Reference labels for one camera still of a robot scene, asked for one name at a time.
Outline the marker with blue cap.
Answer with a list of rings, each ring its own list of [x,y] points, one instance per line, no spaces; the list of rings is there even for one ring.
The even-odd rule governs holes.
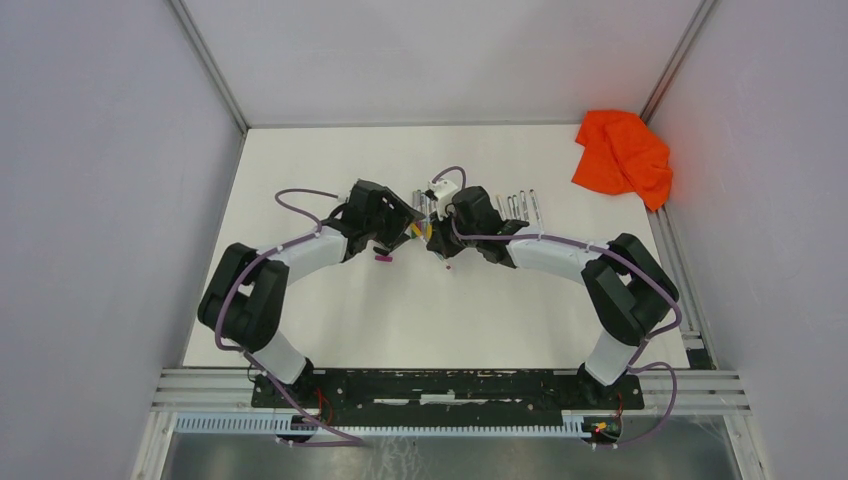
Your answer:
[[[529,221],[529,210],[528,210],[528,205],[527,205],[526,192],[524,190],[521,190],[519,192],[518,198],[519,198],[518,203],[519,203],[520,211],[521,211],[521,218],[524,221]]]

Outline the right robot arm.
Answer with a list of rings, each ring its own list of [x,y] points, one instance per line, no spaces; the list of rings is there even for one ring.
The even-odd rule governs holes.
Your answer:
[[[617,381],[657,325],[680,312],[677,287],[632,234],[602,244],[547,234],[526,221],[503,218],[480,186],[459,188],[440,180],[425,196],[435,207],[429,251],[451,258],[473,249],[492,264],[543,272],[586,288],[602,327],[577,382],[580,400],[591,408],[617,396]]]

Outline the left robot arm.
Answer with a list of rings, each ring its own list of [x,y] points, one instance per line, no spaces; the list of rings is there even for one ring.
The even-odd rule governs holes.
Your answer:
[[[314,394],[313,366],[280,331],[287,288],[323,268],[342,264],[375,243],[390,253],[409,240],[409,228],[423,220],[390,188],[366,180],[354,183],[325,218],[312,213],[312,230],[264,250],[242,243],[221,255],[197,307],[197,319],[214,334],[216,346],[240,351],[276,380],[275,392],[290,407]]]

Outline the marker with dark green cap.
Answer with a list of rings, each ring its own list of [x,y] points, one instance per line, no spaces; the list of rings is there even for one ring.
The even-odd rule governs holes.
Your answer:
[[[524,221],[525,218],[524,218],[524,215],[523,215],[521,199],[519,198],[518,195],[513,195],[512,200],[513,200],[514,217],[517,220]]]

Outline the marker with purple cap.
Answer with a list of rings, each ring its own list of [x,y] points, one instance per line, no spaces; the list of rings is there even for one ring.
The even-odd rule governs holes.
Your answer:
[[[503,203],[502,196],[500,194],[496,195],[496,202],[497,202],[497,207],[498,207],[498,210],[499,210],[502,218],[504,220],[508,220],[509,219],[509,211],[506,209],[506,207]]]

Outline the yellow pen cap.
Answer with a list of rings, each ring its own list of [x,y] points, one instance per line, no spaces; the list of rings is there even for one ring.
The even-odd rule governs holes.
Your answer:
[[[420,238],[422,241],[428,241],[432,235],[431,226],[423,222],[416,222],[411,224],[410,230],[415,237]]]

